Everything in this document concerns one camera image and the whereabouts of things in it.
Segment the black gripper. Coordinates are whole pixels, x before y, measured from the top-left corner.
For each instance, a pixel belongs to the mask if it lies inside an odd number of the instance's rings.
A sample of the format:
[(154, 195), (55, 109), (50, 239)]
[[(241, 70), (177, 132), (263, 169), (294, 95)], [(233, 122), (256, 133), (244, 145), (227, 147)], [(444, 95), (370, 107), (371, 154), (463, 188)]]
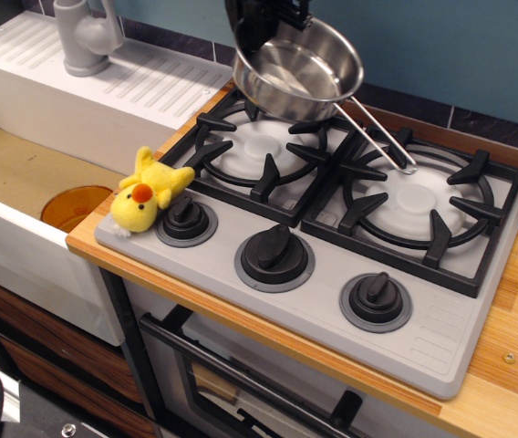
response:
[(312, 20), (309, 3), (309, 0), (225, 0), (224, 8), (232, 31), (239, 23), (241, 50), (252, 53), (275, 35), (280, 22), (280, 9), (281, 19), (285, 23), (305, 30)]

